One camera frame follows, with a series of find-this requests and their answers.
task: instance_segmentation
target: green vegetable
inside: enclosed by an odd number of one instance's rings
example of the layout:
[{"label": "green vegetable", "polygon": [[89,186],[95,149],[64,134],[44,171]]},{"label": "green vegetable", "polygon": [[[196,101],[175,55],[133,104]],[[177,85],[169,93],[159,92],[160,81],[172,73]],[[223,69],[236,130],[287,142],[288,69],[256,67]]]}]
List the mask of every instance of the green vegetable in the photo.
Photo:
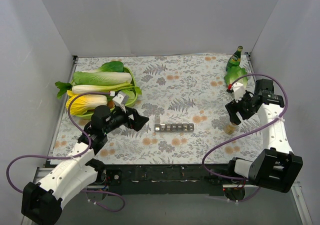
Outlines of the green vegetable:
[{"label": "green vegetable", "polygon": [[[228,72],[224,76],[224,81],[225,81],[226,85],[228,86],[229,84],[232,84],[233,81],[235,81],[236,79],[238,79],[241,76],[246,75],[246,74],[247,74],[247,72],[244,68],[241,68],[239,66],[232,66],[228,69]],[[240,79],[238,82],[242,83],[244,85],[244,87],[246,87],[247,83],[248,83],[248,78],[244,77],[244,78]]]},{"label": "green vegetable", "polygon": [[136,93],[136,94],[142,95],[142,91],[141,91],[141,88],[140,88],[140,87],[135,86],[135,87],[134,87],[134,90],[135,90],[135,93]]},{"label": "green vegetable", "polygon": [[57,81],[55,83],[55,86],[60,89],[60,91],[57,93],[56,97],[60,99],[63,94],[67,92],[67,90],[70,90],[72,88],[71,83],[65,83],[61,81]]},{"label": "green vegetable", "polygon": [[[74,100],[77,95],[72,96],[66,102],[65,107],[68,109],[72,100]],[[71,105],[70,113],[71,115],[83,115],[88,110],[95,109],[100,105],[107,105],[107,97],[104,95],[88,94],[77,98]]]},{"label": "green vegetable", "polygon": [[126,72],[81,72],[73,74],[73,82],[76,85],[110,86],[123,83],[131,83],[132,77]]},{"label": "green vegetable", "polygon": [[128,101],[126,102],[126,104],[132,103],[132,102],[135,100],[135,98],[136,98],[136,94],[135,94],[135,92],[132,91],[132,90],[123,89],[123,90],[121,90],[121,92],[124,92],[125,94],[127,94],[127,95],[129,96],[129,99],[128,99]]},{"label": "green vegetable", "polygon": [[102,66],[97,69],[89,70],[89,71],[85,71],[85,72],[86,73],[97,73],[97,72],[123,73],[124,72],[124,64],[121,61],[106,62],[106,63],[102,64]]},{"label": "green vegetable", "polygon": [[122,89],[135,89],[139,90],[140,88],[134,87],[129,82],[124,82],[118,85],[112,85],[112,86],[98,86],[98,85],[76,85],[72,87],[72,92],[74,94],[83,94],[88,92],[109,92],[109,91],[119,91]]}]

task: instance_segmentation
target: cable tie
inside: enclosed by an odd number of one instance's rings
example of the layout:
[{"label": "cable tie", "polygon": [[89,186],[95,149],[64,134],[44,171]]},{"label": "cable tie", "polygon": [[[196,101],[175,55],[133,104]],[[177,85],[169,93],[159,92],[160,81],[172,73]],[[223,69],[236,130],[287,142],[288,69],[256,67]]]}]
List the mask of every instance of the cable tie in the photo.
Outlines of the cable tie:
[{"label": "cable tie", "polygon": [[276,115],[275,117],[273,117],[273,119],[278,119],[279,121],[281,121],[283,123],[285,122],[285,119],[283,116]]},{"label": "cable tie", "polygon": [[79,163],[79,161],[76,159],[76,157],[74,157],[73,155],[70,155],[70,158],[71,158],[72,160],[76,161],[76,164],[78,164],[78,166],[79,166],[80,169],[82,168],[81,165],[80,165],[80,163]]}]

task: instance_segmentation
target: green glass bottle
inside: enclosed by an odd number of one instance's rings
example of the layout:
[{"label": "green glass bottle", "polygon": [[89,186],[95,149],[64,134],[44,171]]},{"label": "green glass bottle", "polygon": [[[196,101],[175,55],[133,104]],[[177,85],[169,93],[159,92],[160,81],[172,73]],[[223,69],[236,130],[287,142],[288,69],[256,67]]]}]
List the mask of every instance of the green glass bottle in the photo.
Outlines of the green glass bottle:
[{"label": "green glass bottle", "polygon": [[241,51],[244,49],[243,46],[238,46],[238,49],[235,53],[229,58],[228,63],[226,64],[225,70],[228,71],[229,68],[239,66],[241,61]]}]

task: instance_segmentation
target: small metal cube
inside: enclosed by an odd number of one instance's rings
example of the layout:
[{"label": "small metal cube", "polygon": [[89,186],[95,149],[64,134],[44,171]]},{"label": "small metal cube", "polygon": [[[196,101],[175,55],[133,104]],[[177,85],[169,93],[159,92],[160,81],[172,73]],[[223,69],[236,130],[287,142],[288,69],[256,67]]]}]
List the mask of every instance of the small metal cube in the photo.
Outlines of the small metal cube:
[{"label": "small metal cube", "polygon": [[172,124],[171,124],[171,131],[172,131],[172,132],[177,131],[177,124],[176,124],[176,123],[172,123]]},{"label": "small metal cube", "polygon": [[188,131],[188,123],[184,123],[182,126],[183,126],[183,131],[187,132]]},{"label": "small metal cube", "polygon": [[167,132],[171,132],[171,124],[166,124],[166,125],[165,125],[165,130],[166,130]]},{"label": "small metal cube", "polygon": [[160,131],[165,132],[166,131],[166,125],[165,124],[160,124]]},{"label": "small metal cube", "polygon": [[188,124],[188,131],[193,132],[195,130],[195,125],[193,123]]},{"label": "small metal cube", "polygon": [[182,123],[178,123],[177,124],[177,130],[178,131],[183,131],[184,130]]},{"label": "small metal cube", "polygon": [[154,131],[155,132],[160,132],[160,124],[155,124],[154,125]]}]

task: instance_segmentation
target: green leaf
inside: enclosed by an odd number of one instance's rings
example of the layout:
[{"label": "green leaf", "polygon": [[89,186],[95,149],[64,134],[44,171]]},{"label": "green leaf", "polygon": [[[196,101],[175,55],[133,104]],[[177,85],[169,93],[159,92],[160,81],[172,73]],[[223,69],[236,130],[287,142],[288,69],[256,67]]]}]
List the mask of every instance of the green leaf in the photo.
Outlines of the green leaf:
[{"label": "green leaf", "polygon": [[[241,68],[239,66],[232,66],[228,69],[226,75],[224,76],[224,81],[226,85],[232,84],[233,81],[235,81],[237,78],[240,78],[243,75],[246,75],[247,72],[244,68]],[[244,77],[239,80],[239,83],[242,83],[244,87],[247,86],[248,78]]]},{"label": "green leaf", "polygon": [[98,86],[112,86],[131,82],[132,77],[127,72],[82,72],[76,71],[73,74],[73,81],[76,85],[98,85]]},{"label": "green leaf", "polygon": [[68,82],[61,82],[61,81],[57,81],[55,83],[55,86],[60,89],[60,91],[57,93],[56,97],[58,99],[61,99],[61,97],[63,96],[63,94],[65,94],[67,92],[67,90],[70,90],[72,88],[71,83]]},{"label": "green leaf", "polygon": [[123,73],[124,72],[124,64],[121,61],[106,62],[106,63],[102,64],[102,66],[97,69],[85,71],[85,72],[87,72],[87,73],[97,73],[97,72]]},{"label": "green leaf", "polygon": [[123,90],[121,90],[121,92],[124,92],[125,94],[127,94],[129,96],[126,104],[131,103],[136,98],[136,95],[135,95],[134,91],[132,91],[132,90],[123,89]]},{"label": "green leaf", "polygon": [[141,88],[140,88],[140,87],[135,86],[135,87],[134,87],[134,90],[135,90],[136,94],[142,95],[142,91],[141,91]]}]

